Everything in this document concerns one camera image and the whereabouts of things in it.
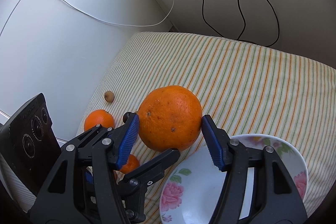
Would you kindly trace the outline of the mandarin with stem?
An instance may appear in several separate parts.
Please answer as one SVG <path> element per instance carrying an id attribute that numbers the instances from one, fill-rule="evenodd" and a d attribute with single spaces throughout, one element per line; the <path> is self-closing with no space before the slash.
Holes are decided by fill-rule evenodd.
<path id="1" fill-rule="evenodd" d="M 89 130 L 90 128 L 95 127 L 97 124 L 102 125 L 103 127 L 112 127 L 114 128 L 114 118 L 106 110 L 99 109 L 91 112 L 84 121 L 84 131 Z"/>

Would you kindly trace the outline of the large rough orange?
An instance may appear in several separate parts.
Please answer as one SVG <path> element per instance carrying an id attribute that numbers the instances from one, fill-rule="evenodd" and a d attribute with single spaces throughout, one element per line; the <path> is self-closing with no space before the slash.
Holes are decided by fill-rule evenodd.
<path id="1" fill-rule="evenodd" d="M 173 85 L 150 92 L 142 101 L 139 137 L 150 149 L 163 152 L 169 148 L 184 151 L 201 132 L 202 106 L 188 89 Z"/>

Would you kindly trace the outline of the dark plum left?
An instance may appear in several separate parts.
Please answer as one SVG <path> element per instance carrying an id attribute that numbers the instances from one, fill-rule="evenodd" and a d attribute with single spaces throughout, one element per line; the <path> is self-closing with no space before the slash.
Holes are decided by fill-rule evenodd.
<path id="1" fill-rule="evenodd" d="M 130 115 L 131 115 L 131 112 L 126 112 L 126 113 L 123 115 L 122 120 L 123 120 L 124 123 L 127 122 L 127 120 L 128 120 L 128 118 L 129 118 Z"/>

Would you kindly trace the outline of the small brown kiwi far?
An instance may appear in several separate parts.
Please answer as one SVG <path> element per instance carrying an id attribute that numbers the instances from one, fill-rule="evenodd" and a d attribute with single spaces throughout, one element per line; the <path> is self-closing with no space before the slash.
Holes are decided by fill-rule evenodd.
<path id="1" fill-rule="evenodd" d="M 112 91 L 108 90 L 104 93 L 104 99 L 106 100 L 106 102 L 112 103 L 114 101 L 114 98 L 115 96 Z"/>

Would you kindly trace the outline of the floral white plate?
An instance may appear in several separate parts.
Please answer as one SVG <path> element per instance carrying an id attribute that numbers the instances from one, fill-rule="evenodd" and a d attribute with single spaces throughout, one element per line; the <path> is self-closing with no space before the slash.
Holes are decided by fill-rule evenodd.
<path id="1" fill-rule="evenodd" d="M 290 143 L 270 135 L 237 135 L 246 147 L 271 146 L 286 166 L 301 198 L 309 181 L 306 163 Z M 159 213 L 162 223 L 209 223 L 219 199 L 226 173 L 214 166 L 207 147 L 181 162 L 163 186 Z"/>

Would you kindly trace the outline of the striped cloth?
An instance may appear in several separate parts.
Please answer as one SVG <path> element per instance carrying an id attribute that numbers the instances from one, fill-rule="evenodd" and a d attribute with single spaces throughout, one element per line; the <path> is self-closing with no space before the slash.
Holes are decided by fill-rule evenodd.
<path id="1" fill-rule="evenodd" d="M 295 146 L 307 163 L 307 214 L 317 211 L 335 182 L 334 68 L 224 38 L 140 32 L 113 60 L 86 113 L 104 109 L 119 126 L 152 90 L 171 85 L 193 92 L 228 134 L 273 135 Z"/>

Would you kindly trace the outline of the white refrigerator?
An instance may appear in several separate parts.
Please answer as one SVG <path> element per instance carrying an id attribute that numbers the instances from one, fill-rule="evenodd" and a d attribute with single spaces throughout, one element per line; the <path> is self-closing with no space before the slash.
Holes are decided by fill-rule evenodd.
<path id="1" fill-rule="evenodd" d="M 155 0 L 1 0 L 1 17 L 1 122 L 43 93 L 60 139 L 127 41 L 171 27 Z"/>

